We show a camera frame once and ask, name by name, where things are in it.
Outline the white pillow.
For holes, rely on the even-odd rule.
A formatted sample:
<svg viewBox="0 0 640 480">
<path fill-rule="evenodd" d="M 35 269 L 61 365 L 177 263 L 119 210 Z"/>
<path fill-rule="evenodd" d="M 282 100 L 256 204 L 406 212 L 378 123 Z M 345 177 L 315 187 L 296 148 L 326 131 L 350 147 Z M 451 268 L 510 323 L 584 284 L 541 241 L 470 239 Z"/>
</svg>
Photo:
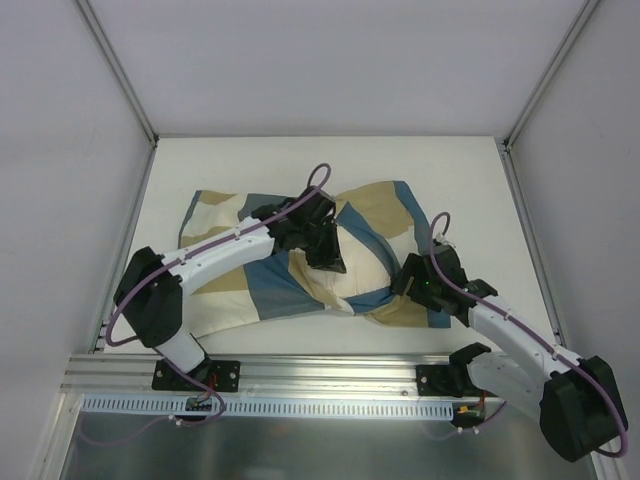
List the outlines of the white pillow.
<svg viewBox="0 0 640 480">
<path fill-rule="evenodd" d="M 340 298 L 388 287 L 390 274 L 378 257 L 343 227 L 337 228 L 337 234 L 346 272 L 342 274 L 308 268 L 308 277 Z"/>
</svg>

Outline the blue tan white checked pillowcase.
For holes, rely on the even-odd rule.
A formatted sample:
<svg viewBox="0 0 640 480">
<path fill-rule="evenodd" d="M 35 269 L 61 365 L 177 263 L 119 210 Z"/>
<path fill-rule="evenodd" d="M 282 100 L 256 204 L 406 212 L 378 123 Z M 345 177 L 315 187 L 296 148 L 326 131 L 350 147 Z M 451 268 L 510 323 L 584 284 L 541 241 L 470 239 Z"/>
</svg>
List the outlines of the blue tan white checked pillowcase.
<svg viewBox="0 0 640 480">
<path fill-rule="evenodd" d="M 448 328 L 451 319 L 391 291 L 391 283 L 411 253 L 428 251 L 429 222 L 404 181 L 381 181 L 339 193 L 337 228 L 343 227 L 383 263 L 390 285 L 340 298 L 314 283 L 300 250 L 238 267 L 190 295 L 183 320 L 203 338 L 258 321 L 335 310 L 392 327 Z"/>
</svg>

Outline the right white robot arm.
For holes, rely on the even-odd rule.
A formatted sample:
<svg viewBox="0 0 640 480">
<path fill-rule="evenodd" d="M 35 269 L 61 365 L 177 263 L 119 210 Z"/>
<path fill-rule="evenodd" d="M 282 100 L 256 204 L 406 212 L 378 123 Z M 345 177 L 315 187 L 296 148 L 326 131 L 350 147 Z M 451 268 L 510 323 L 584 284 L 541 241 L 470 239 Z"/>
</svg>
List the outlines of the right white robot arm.
<svg viewBox="0 0 640 480">
<path fill-rule="evenodd" d="M 445 366 L 418 368 L 420 387 L 457 398 L 495 394 L 536 421 L 570 462 L 601 453 L 614 439 L 620 447 L 607 455 L 625 454 L 628 420 L 609 364 L 545 339 L 486 281 L 468 279 L 453 247 L 434 242 L 429 254 L 409 255 L 392 290 L 491 342 L 457 350 Z"/>
</svg>

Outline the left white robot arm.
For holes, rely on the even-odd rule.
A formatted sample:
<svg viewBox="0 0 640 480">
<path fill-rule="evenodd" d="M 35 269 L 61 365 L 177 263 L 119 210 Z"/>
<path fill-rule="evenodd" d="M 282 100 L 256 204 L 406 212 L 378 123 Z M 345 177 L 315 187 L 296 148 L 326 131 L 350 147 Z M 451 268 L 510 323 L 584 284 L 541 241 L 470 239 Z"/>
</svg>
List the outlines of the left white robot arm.
<svg viewBox="0 0 640 480">
<path fill-rule="evenodd" d="M 134 253 L 114 294 L 112 317 L 125 318 L 136 340 L 160 353 L 188 390 L 208 381 L 208 356 L 183 322 L 186 299 L 212 280 L 281 252 L 300 250 L 316 270 L 345 273 L 336 202 L 319 187 L 255 208 L 236 226 L 169 253 Z"/>
</svg>

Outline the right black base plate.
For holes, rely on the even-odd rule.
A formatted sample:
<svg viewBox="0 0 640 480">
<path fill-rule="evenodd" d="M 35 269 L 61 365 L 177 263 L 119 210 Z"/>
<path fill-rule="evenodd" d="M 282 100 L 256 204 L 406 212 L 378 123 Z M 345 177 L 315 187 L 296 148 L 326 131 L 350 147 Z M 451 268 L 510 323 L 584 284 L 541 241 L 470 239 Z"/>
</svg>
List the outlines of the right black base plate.
<svg viewBox="0 0 640 480">
<path fill-rule="evenodd" d="M 461 398 L 476 392 L 468 373 L 459 366 L 417 365 L 416 387 L 420 396 L 440 395 Z"/>
</svg>

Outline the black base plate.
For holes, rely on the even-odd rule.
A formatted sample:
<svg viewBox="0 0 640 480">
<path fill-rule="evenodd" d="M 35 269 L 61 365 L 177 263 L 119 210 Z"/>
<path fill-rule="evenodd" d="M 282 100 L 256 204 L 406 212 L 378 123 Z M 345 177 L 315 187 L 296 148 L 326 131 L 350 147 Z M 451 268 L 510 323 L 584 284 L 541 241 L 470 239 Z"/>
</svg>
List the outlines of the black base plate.
<svg viewBox="0 0 640 480">
<path fill-rule="evenodd" d="M 416 387 L 420 396 L 440 395 L 461 398 L 476 392 L 468 373 L 459 366 L 417 365 Z"/>
<path fill-rule="evenodd" d="M 195 392 L 194 381 L 216 392 L 235 393 L 239 388 L 241 362 L 206 357 L 192 371 L 178 373 L 166 359 L 155 364 L 151 388 L 154 391 Z"/>
</svg>

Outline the aluminium mounting rail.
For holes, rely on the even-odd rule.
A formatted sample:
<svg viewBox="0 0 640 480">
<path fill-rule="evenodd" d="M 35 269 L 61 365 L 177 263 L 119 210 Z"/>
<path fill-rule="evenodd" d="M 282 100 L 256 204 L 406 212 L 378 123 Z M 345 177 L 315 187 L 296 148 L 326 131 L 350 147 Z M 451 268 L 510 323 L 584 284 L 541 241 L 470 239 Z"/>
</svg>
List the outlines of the aluminium mounting rail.
<svg viewBox="0 0 640 480">
<path fill-rule="evenodd" d="M 445 365 L 446 355 L 216 355 L 238 361 L 234 392 L 225 398 L 413 401 L 416 367 Z M 150 354 L 78 354 L 69 360 L 62 393 L 159 395 L 152 386 L 159 357 Z"/>
</svg>

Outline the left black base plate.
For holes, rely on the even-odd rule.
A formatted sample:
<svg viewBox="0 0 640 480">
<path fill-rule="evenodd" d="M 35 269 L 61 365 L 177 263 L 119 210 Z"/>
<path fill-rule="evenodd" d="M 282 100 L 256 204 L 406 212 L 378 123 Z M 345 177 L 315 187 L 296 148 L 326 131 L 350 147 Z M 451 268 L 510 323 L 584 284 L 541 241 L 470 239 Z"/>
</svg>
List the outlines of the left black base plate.
<svg viewBox="0 0 640 480">
<path fill-rule="evenodd" d="M 195 392 L 194 381 L 216 392 L 235 393 L 239 388 L 241 362 L 206 357 L 192 371 L 178 373 L 166 359 L 155 364 L 151 388 L 154 391 Z"/>
</svg>

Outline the right aluminium frame post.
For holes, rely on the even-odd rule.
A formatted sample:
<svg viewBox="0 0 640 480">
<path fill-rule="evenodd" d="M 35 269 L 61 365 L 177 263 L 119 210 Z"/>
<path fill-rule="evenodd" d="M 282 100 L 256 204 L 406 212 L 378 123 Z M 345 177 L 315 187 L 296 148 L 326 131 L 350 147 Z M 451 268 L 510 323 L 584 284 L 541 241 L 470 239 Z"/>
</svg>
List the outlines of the right aluminium frame post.
<svg viewBox="0 0 640 480">
<path fill-rule="evenodd" d="M 534 115 L 536 109 L 544 99 L 548 89 L 550 88 L 555 77 L 560 72 L 565 61 L 572 53 L 576 43 L 579 41 L 583 32 L 587 28 L 597 9 L 601 6 L 601 0 L 583 1 L 578 13 L 571 21 L 567 31 L 564 33 L 559 45 L 555 49 L 551 59 L 546 65 L 542 75 L 536 82 L 530 95 L 518 114 L 516 121 L 509 129 L 508 133 L 502 140 L 502 146 L 505 151 L 510 151 L 520 137 L 530 119 Z"/>
</svg>

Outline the aluminium frame post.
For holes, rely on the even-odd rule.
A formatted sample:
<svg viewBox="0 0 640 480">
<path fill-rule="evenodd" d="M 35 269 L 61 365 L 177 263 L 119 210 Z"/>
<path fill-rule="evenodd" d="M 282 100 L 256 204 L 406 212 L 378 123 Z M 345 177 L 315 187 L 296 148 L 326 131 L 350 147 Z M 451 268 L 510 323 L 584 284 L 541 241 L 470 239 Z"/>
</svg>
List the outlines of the aluminium frame post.
<svg viewBox="0 0 640 480">
<path fill-rule="evenodd" d="M 94 6 L 88 0 L 73 0 L 83 24 L 87 28 L 101 57 L 105 61 L 113 79 L 128 105 L 136 123 L 140 127 L 148 143 L 155 148 L 159 134 L 156 132 L 145 108 L 127 74 L 110 38 L 99 19 Z"/>
<path fill-rule="evenodd" d="M 576 43 L 579 41 L 583 32 L 587 28 L 597 9 L 601 6 L 601 0 L 583 1 L 578 13 L 571 21 L 567 31 L 564 33 L 559 45 L 555 49 L 551 59 L 546 65 L 542 75 L 536 82 L 530 95 L 518 114 L 516 121 L 509 129 L 508 133 L 502 140 L 502 146 L 505 151 L 510 151 L 520 137 L 530 119 L 534 115 L 536 109 L 544 99 L 548 89 L 550 88 L 555 77 L 560 72 L 565 61 L 572 53 Z"/>
</svg>

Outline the left aluminium frame post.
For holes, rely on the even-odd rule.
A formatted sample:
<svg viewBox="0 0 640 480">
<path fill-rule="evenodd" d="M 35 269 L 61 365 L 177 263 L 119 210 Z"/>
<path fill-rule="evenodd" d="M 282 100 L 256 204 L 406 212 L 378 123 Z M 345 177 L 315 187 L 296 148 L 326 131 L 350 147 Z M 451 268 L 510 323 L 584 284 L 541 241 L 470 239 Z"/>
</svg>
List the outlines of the left aluminium frame post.
<svg viewBox="0 0 640 480">
<path fill-rule="evenodd" d="M 127 74 L 110 38 L 99 19 L 94 6 L 88 0 L 73 0 L 83 24 L 87 28 L 101 57 L 105 61 L 113 79 L 128 105 L 136 123 L 140 127 L 148 143 L 155 148 L 159 134 L 156 132 L 145 108 Z"/>
</svg>

